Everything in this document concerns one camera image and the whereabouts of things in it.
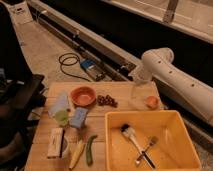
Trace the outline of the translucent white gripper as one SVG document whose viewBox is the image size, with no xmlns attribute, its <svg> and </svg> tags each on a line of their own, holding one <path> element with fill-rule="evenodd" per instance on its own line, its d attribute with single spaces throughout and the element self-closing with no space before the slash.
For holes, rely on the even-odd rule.
<svg viewBox="0 0 213 171">
<path fill-rule="evenodd" d="M 133 78 L 129 104 L 136 110 L 144 110 L 145 104 L 143 89 L 150 84 L 152 74 L 146 67 L 139 65 L 131 71 L 129 75 Z"/>
</svg>

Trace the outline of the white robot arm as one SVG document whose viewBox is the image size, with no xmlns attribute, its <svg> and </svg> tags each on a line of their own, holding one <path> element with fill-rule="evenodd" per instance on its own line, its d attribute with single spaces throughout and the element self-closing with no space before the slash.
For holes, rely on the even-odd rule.
<svg viewBox="0 0 213 171">
<path fill-rule="evenodd" d="M 213 88 L 176 68 L 173 60 L 170 48 L 147 50 L 129 75 L 136 84 L 157 79 L 168 97 L 213 126 Z"/>
</svg>

